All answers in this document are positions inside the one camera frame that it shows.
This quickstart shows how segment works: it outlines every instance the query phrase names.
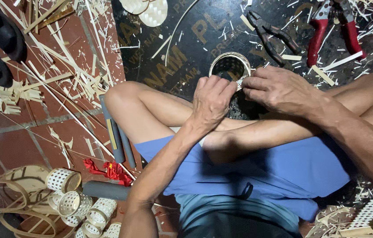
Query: knee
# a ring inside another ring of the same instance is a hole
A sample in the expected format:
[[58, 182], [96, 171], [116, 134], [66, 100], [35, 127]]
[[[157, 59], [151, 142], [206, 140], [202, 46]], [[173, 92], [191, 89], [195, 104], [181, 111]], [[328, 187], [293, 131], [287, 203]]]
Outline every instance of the knee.
[[108, 102], [127, 101], [130, 97], [137, 95], [142, 86], [145, 85], [133, 81], [116, 84], [105, 93], [105, 103], [107, 105]]

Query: man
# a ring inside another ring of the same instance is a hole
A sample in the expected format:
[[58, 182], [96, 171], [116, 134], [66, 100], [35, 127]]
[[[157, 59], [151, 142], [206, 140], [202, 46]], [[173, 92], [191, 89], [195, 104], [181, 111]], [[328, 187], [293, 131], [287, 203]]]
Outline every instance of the man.
[[236, 83], [214, 75], [198, 81], [193, 104], [135, 82], [109, 90], [107, 108], [149, 162], [120, 237], [158, 237], [161, 192], [181, 205], [179, 237], [300, 237], [298, 217], [317, 213], [311, 198], [347, 183], [352, 164], [373, 180], [373, 74], [322, 92], [268, 66], [242, 86], [272, 111], [264, 120], [224, 118]]

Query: white woven panel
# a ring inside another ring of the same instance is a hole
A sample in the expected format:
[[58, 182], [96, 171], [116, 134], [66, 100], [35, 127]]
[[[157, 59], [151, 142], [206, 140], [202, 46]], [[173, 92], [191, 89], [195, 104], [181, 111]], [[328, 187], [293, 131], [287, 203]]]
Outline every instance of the white woven panel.
[[[95, 208], [99, 211], [102, 211], [105, 214], [105, 216], [107, 217], [106, 219], [108, 221], [108, 220], [110, 220], [110, 217], [113, 214], [113, 212], [116, 208], [116, 205], [117, 205], [117, 203], [116, 203], [115, 200], [111, 200], [111, 199], [107, 199], [107, 198], [99, 198], [97, 200], [97, 202], [91, 207], [91, 209]], [[104, 224], [104, 226], [107, 223], [107, 221], [105, 220], [105, 218], [101, 214], [99, 214], [99, 213], [97, 213], [93, 210], [88, 211], [88, 213], [89, 213], [89, 216], [91, 217], [91, 219], [94, 220], [94, 222]]]
[[62, 191], [62, 186], [64, 186], [64, 179], [72, 173], [73, 171], [63, 168], [55, 170], [48, 177], [47, 187], [55, 191]]
[[115, 222], [109, 226], [106, 232], [103, 234], [103, 238], [119, 238], [121, 223]]
[[359, 212], [349, 228], [366, 227], [373, 220], [373, 199]]
[[139, 15], [141, 21], [150, 27], [161, 25], [167, 17], [167, 0], [150, 2], [148, 8]]
[[67, 192], [58, 203], [62, 216], [83, 217], [92, 206], [92, 198], [77, 191]]
[[81, 218], [78, 216], [62, 216], [62, 221], [69, 227], [77, 227]]
[[99, 229], [96, 226], [93, 226], [87, 222], [85, 222], [82, 226], [85, 228], [85, 230], [87, 230], [89, 233], [93, 234], [94, 236], [101, 235], [101, 229]]
[[75, 238], [85, 238], [85, 235], [83, 235], [82, 229], [80, 228], [78, 229], [78, 231], [76, 232]]
[[149, 3], [149, 1], [143, 2], [142, 0], [119, 0], [119, 1], [122, 4], [123, 8], [132, 14], [140, 14], [141, 12], [145, 11]]

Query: man's right hand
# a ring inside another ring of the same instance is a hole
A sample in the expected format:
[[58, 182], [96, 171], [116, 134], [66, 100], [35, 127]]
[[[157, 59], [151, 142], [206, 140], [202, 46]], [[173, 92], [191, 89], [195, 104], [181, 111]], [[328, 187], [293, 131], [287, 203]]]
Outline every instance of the man's right hand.
[[333, 99], [311, 86], [303, 77], [282, 68], [258, 68], [252, 77], [245, 78], [242, 88], [248, 100], [294, 116], [307, 117], [322, 110]]
[[229, 110], [229, 101], [237, 86], [236, 82], [215, 75], [198, 80], [193, 111], [189, 118], [197, 130], [207, 134], [221, 122]]

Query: red cloth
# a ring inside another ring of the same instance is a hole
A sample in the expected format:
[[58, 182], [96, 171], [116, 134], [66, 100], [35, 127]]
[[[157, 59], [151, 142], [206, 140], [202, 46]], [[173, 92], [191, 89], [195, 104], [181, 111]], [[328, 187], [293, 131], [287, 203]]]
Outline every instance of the red cloth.
[[88, 172], [91, 174], [104, 175], [104, 177], [109, 179], [119, 180], [119, 184], [124, 185], [125, 187], [128, 187], [132, 183], [132, 179], [126, 174], [125, 171], [123, 171], [123, 168], [115, 162], [104, 163], [103, 168], [107, 169], [107, 172], [99, 170], [94, 164], [94, 161], [91, 159], [84, 159], [83, 164], [87, 169], [89, 169]]

